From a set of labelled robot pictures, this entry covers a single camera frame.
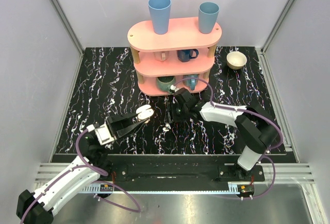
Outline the white earbud charging case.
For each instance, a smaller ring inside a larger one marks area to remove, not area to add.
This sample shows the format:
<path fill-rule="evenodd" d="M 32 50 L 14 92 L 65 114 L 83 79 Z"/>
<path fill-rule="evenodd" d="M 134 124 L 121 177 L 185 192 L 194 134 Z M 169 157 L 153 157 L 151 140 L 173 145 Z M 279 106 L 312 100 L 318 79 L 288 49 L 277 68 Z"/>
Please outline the white earbud charging case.
<path fill-rule="evenodd" d="M 153 116 L 154 110 L 150 105 L 143 105 L 136 110 L 136 114 L 137 114 L 137 120 L 144 121 L 144 123 L 146 124 L 150 121 L 150 118 Z"/>

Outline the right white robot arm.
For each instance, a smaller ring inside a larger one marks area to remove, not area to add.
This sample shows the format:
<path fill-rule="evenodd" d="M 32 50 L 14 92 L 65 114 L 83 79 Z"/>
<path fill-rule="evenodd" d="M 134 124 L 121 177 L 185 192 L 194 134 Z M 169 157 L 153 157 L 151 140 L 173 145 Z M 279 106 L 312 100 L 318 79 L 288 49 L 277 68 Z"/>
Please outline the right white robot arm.
<path fill-rule="evenodd" d="M 237 160 L 234 175 L 240 181 L 252 176 L 252 168 L 279 137 L 283 138 L 276 121 L 260 105 L 229 106 L 200 100 L 186 88 L 170 87 L 174 102 L 170 104 L 169 122 L 187 119 L 221 123 L 238 129 L 245 147 Z"/>

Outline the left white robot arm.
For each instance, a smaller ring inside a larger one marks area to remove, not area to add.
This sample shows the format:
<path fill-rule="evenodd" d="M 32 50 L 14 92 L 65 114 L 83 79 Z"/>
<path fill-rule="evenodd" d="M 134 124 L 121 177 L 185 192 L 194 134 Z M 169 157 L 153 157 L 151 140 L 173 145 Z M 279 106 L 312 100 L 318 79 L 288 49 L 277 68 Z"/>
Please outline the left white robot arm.
<path fill-rule="evenodd" d="M 77 157 L 48 183 L 33 192 L 20 193 L 16 215 L 21 223 L 52 223 L 75 195 L 98 180 L 113 179 L 106 146 L 132 134 L 147 123 L 153 110 L 108 117 L 103 124 L 89 125 L 77 138 Z"/>

